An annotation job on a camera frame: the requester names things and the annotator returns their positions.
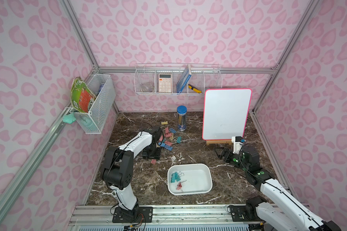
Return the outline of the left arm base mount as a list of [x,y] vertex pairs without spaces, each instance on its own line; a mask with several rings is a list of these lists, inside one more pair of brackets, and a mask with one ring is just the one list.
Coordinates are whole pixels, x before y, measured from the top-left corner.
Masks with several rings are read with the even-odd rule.
[[153,216],[153,207],[134,207],[133,210],[126,210],[116,207],[112,212],[113,223],[151,223]]

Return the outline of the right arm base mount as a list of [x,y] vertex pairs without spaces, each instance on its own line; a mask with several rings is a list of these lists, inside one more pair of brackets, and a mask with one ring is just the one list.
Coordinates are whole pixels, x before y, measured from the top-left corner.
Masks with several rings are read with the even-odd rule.
[[262,219],[257,215],[255,206],[246,205],[229,205],[227,212],[231,215],[233,222],[261,222]]

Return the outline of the pink binder clip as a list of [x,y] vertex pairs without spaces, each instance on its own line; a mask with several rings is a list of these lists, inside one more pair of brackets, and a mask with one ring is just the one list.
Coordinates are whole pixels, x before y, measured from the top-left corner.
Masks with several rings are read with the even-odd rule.
[[176,190],[180,191],[182,189],[182,183],[179,182],[178,185],[176,186]]

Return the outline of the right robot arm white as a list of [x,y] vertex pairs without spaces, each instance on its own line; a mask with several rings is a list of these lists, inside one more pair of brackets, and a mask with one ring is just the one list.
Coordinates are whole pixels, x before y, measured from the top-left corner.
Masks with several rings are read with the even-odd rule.
[[339,231],[333,221],[311,212],[260,165],[258,151],[235,142],[232,149],[215,148],[218,158],[244,172],[244,178],[263,195],[250,198],[245,206],[228,206],[233,220],[264,221],[277,231]]

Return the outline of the teal binder clip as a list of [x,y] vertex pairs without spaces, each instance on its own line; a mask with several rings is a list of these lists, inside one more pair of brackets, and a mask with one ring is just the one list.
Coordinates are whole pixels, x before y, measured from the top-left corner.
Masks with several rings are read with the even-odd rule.
[[180,182],[180,181],[181,181],[181,177],[178,172],[174,172],[171,174],[171,179],[170,179],[171,183]]

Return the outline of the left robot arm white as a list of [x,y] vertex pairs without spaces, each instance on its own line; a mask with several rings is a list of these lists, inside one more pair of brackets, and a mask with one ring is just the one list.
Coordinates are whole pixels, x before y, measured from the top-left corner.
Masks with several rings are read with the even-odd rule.
[[138,202],[131,181],[134,172],[134,159],[142,154],[144,159],[159,160],[161,148],[158,146],[162,129],[140,131],[127,143],[118,147],[110,147],[105,153],[100,177],[106,186],[112,190],[113,197],[118,201],[119,208],[127,212],[137,210]]

